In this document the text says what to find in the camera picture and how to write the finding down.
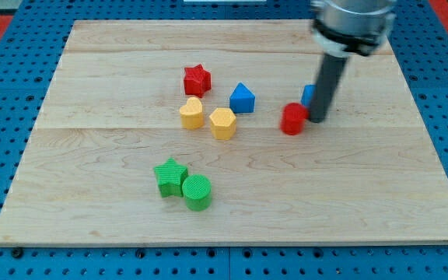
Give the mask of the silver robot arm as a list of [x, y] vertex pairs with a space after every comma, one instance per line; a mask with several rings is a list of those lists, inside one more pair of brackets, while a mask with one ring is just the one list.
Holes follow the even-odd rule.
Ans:
[[352, 54], [372, 55], [390, 34], [396, 0], [314, 0], [312, 35], [324, 54], [310, 100], [309, 120], [325, 120]]

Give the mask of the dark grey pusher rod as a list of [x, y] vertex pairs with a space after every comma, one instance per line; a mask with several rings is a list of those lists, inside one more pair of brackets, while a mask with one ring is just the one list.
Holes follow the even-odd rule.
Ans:
[[310, 101], [309, 121], [320, 123], [325, 120], [347, 61], [348, 57], [340, 58], [328, 53], [323, 55]]

